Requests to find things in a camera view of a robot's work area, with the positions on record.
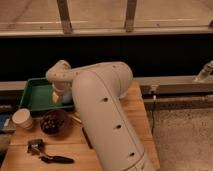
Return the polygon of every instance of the white cup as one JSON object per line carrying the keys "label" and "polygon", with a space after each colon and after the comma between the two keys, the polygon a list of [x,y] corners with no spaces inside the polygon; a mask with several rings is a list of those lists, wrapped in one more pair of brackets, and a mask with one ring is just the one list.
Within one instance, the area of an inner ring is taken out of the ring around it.
{"label": "white cup", "polygon": [[17,110],[12,116],[12,121],[27,130],[33,127],[33,118],[30,115],[30,111],[26,108]]}

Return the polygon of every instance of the tabletop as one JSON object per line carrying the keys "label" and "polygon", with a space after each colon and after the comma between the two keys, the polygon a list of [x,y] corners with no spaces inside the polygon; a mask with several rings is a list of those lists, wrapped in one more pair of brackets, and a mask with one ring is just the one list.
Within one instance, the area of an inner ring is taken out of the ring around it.
{"label": "tabletop", "polygon": [[[150,131],[141,91],[137,82],[128,89],[127,96],[121,100],[122,107],[133,125],[139,139],[156,170],[160,168],[155,144]],[[1,171],[102,171],[96,153],[87,145],[82,132],[82,125],[75,120],[63,136],[48,136],[39,125],[40,118],[35,118],[35,126],[27,131],[17,127],[12,136]],[[73,158],[74,164],[46,164],[37,155],[27,153],[27,142],[42,138],[45,142],[45,152],[48,155],[60,155]]]}

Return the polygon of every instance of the bowl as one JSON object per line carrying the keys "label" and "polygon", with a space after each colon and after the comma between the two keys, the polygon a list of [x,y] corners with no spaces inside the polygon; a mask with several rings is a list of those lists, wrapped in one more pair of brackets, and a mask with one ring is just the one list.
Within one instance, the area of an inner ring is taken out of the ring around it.
{"label": "bowl", "polygon": [[68,113],[62,109],[45,113],[40,121],[41,130],[47,135],[60,135],[67,131],[70,124]]}

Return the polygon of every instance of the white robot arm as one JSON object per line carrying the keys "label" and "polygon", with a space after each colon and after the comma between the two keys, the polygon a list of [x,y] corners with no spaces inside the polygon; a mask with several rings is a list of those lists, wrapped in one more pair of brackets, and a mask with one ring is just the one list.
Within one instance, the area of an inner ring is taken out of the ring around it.
{"label": "white robot arm", "polygon": [[128,65],[109,62],[71,69],[61,60],[46,78],[58,96],[71,86],[74,105],[104,171],[155,171],[119,101],[133,78]]}

